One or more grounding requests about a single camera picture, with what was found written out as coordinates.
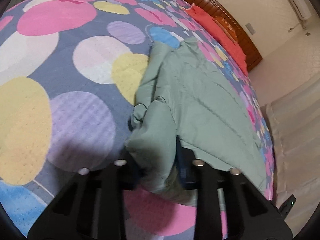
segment polka dot bed sheet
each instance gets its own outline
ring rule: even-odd
[[[0,20],[0,201],[27,235],[81,167],[116,159],[153,41],[188,37],[243,100],[273,188],[272,143],[250,81],[183,0],[26,0]],[[124,192],[129,240],[192,239],[196,208]],[[226,234],[225,214],[222,212]]]

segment wooden headboard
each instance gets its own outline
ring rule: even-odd
[[[262,56],[253,44],[247,33],[239,23],[228,13],[228,11],[216,0],[185,0],[189,4],[201,7],[212,17],[221,16],[225,18],[234,28],[238,36],[238,44],[246,54],[247,69],[251,71],[261,60]]]

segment bedspread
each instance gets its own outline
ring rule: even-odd
[[[183,0],[26,0],[0,20],[0,201],[26,235],[81,167],[119,157],[153,41],[196,37],[242,99],[262,141],[272,197],[273,156],[254,90],[234,60],[182,8]],[[124,193],[128,239],[188,239],[194,207],[139,188]]]

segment silver bolt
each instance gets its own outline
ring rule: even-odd
[[[80,175],[87,175],[89,172],[90,172],[90,170],[87,169],[87,168],[80,168],[80,169],[78,170],[78,173],[79,173]]]
[[[233,175],[240,175],[241,174],[241,170],[239,170],[238,168],[231,168],[229,171]]]
[[[192,164],[193,164],[194,166],[203,166],[203,165],[204,165],[204,161],[199,160],[199,159],[196,159],[196,160],[193,160],[193,161],[192,161]]]
[[[127,161],[126,160],[116,160],[115,162],[114,162],[114,165],[115,166],[124,166],[124,165],[126,165],[127,164]]]

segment wall switch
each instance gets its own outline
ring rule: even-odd
[[[247,29],[252,35],[256,33],[256,30],[252,27],[251,23],[247,23],[245,26],[247,27]]]

